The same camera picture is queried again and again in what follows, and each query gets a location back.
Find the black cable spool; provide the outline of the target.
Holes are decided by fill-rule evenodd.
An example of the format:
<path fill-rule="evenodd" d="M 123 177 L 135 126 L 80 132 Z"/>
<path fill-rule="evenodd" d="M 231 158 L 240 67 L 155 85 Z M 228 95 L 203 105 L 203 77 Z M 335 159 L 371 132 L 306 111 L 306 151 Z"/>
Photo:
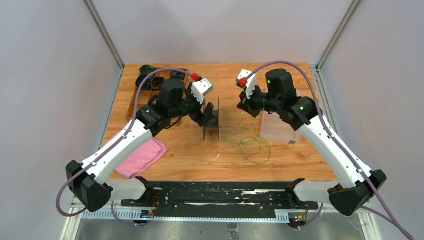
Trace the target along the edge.
<path fill-rule="evenodd" d="M 202 137 L 206 141 L 207 138 L 216 137 L 220 140 L 220 98 L 217 99 L 217 106 L 212 110 L 214 118 L 202 127 Z"/>

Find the clear plastic box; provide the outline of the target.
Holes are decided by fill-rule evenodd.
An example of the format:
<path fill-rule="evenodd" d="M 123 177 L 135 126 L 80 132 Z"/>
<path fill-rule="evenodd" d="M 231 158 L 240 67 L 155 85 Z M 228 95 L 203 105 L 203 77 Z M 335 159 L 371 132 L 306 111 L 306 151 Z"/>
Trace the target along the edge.
<path fill-rule="evenodd" d="M 259 136 L 267 141 L 295 145 L 301 138 L 300 134 L 286 122 L 280 119 L 277 113 L 262 112 Z"/>

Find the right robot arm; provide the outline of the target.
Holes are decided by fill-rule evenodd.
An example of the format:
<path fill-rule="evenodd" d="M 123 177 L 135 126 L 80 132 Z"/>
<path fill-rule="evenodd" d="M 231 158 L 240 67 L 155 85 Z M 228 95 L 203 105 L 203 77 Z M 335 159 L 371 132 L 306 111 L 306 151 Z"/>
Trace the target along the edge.
<path fill-rule="evenodd" d="M 305 202 L 331 204 L 342 215 L 351 216 L 375 195 L 387 176 L 372 170 L 347 147 L 312 98 L 297 95 L 289 72 L 273 69 L 265 78 L 267 92 L 257 85 L 255 73 L 239 72 L 235 82 L 243 91 L 237 108 L 254 118 L 261 112 L 278 115 L 315 147 L 337 177 L 337 181 L 293 181 L 285 189 L 286 203 L 294 209 Z"/>

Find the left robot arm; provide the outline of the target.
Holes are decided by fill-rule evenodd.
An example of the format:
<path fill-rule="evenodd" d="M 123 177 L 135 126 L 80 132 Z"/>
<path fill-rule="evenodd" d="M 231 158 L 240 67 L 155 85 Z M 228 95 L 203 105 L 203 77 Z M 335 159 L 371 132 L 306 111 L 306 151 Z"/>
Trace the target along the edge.
<path fill-rule="evenodd" d="M 180 79 L 166 80 L 158 94 L 98 152 L 81 163 L 69 162 L 65 168 L 67 185 L 85 209 L 96 212 L 107 203 L 120 200 L 135 200 L 142 207 L 149 206 L 153 189 L 147 180 L 142 177 L 110 180 L 109 176 L 140 146 L 171 128 L 173 119 L 189 116 L 200 127 L 210 122 L 215 117 L 214 105 L 205 103 L 205 97 L 213 89 L 206 78 L 191 82 L 188 87 Z"/>

